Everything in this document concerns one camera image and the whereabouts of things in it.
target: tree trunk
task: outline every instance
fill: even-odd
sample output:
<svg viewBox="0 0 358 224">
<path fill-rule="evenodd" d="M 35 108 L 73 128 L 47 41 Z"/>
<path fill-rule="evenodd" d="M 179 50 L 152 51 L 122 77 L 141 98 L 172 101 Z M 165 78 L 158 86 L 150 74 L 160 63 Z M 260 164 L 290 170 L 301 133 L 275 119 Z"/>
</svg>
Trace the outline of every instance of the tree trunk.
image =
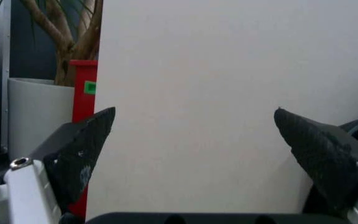
<svg viewBox="0 0 358 224">
<path fill-rule="evenodd" d="M 69 65 L 71 59 L 72 52 L 56 52 L 55 85 L 74 86 L 75 69 L 73 69 L 72 66 Z"/>
</svg>

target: leaf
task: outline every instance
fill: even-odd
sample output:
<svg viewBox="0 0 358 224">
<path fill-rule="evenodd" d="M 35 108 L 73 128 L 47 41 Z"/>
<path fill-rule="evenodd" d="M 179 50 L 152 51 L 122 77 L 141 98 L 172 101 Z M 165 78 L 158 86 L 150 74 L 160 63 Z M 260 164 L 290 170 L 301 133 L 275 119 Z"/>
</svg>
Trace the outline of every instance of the leaf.
<svg viewBox="0 0 358 224">
<path fill-rule="evenodd" d="M 34 47 L 36 48 L 36 41 L 35 41 L 35 27 L 34 27 L 34 20 L 31 18 L 31 33 L 33 35 Z"/>
<path fill-rule="evenodd" d="M 86 11 L 88 11 L 91 15 L 93 15 L 92 10 L 90 10 L 82 0 L 77 0 L 77 1 L 82 5 L 83 8 L 86 9 Z"/>
<path fill-rule="evenodd" d="M 55 0 L 57 2 L 57 4 L 59 5 L 60 9 L 62 9 L 64 15 L 66 16 L 67 18 L 67 22 L 69 23 L 69 26 L 71 27 L 76 27 L 75 26 L 75 23 L 73 22 L 73 20 L 71 19 L 71 17 L 69 17 L 67 11 L 63 8 L 62 4 L 60 3 L 59 0 Z"/>
<path fill-rule="evenodd" d="M 82 16 L 81 16 L 81 12 L 77 9 L 77 7 L 75 6 L 75 4 L 72 1 L 68 1 L 69 4 L 71 5 L 71 7 L 75 10 L 75 12 L 78 14 L 79 16 L 79 20 L 82 21 L 83 25 L 85 26 L 85 28 L 87 27 L 85 20 L 83 20 Z"/>
</svg>

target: textured black pad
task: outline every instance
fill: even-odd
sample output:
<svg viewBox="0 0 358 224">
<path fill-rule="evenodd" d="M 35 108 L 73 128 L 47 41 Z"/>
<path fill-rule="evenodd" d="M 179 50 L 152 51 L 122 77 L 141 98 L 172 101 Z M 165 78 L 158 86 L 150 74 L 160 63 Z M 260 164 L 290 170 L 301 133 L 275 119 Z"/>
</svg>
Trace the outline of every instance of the textured black pad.
<svg viewBox="0 0 358 224">
<path fill-rule="evenodd" d="M 43 158 L 53 192 L 63 211 L 67 210 L 68 204 L 79 199 L 88 184 L 104 141 L 111 131 L 114 116 L 114 107 L 94 114 L 75 126 L 80 129 L 69 131 L 71 134 L 66 136 L 68 140 L 64 141 L 64 145 Z"/>
<path fill-rule="evenodd" d="M 358 141 L 339 127 L 284 109 L 276 110 L 275 123 L 328 204 L 351 207 L 358 197 Z"/>
</svg>

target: dark wall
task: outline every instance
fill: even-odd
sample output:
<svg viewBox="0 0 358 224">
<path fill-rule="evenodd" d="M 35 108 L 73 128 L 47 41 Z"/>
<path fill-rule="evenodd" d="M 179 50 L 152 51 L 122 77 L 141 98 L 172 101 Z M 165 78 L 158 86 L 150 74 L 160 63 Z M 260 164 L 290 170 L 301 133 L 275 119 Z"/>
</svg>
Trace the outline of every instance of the dark wall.
<svg viewBox="0 0 358 224">
<path fill-rule="evenodd" d="M 70 19 L 77 24 L 78 15 L 65 7 Z M 54 79 L 56 70 L 55 46 L 49 36 L 34 23 L 35 39 L 31 29 L 31 17 L 18 0 L 12 1 L 10 77 Z"/>
</svg>

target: metal profile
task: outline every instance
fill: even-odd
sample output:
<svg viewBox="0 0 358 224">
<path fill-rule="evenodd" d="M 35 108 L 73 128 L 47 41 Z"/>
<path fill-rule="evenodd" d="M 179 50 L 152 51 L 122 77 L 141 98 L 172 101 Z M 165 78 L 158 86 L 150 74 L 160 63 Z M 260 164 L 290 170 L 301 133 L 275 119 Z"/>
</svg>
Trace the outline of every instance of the metal profile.
<svg viewBox="0 0 358 224">
<path fill-rule="evenodd" d="M 3 0 L 0 5 L 1 153 L 8 151 L 7 80 L 9 79 L 10 66 L 11 4 L 11 0 Z"/>
</svg>

